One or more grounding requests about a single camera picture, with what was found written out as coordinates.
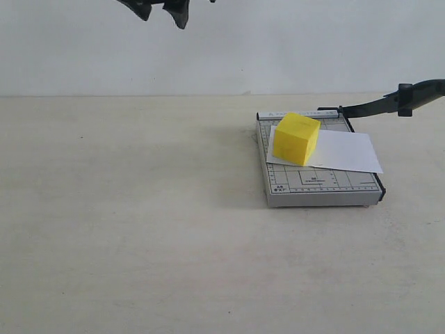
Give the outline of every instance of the table surface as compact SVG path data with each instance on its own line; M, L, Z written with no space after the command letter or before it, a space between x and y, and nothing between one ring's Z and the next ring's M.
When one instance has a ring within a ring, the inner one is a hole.
M266 205L256 112L379 97L0 99L0 333L443 333L445 99L351 120L379 205Z

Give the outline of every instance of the black handle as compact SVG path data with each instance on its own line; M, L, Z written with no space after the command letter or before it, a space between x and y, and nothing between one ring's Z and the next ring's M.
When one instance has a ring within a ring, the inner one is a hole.
M396 92L385 95L382 99L357 106L340 106L336 109L347 118L374 116L381 113L395 113L400 117L411 117L412 111L445 96L445 79L422 81L414 85L401 83Z

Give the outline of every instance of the black robotic arm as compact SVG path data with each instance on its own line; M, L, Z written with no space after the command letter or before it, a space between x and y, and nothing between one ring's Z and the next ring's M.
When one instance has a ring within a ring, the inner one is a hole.
M190 0L118 0L130 8L139 18L148 21L152 12L152 5L163 3L163 9L172 15L175 24L185 29L188 22L188 6Z

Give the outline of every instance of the yellow foam block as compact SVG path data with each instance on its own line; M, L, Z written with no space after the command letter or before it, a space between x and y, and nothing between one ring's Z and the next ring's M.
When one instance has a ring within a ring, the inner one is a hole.
M304 166L315 150L321 122L313 118L286 114L275 128L273 155Z

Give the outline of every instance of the white wall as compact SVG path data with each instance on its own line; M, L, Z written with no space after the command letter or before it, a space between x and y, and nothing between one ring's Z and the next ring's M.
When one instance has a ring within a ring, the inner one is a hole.
M0 95L393 91L445 77L444 0L0 1Z

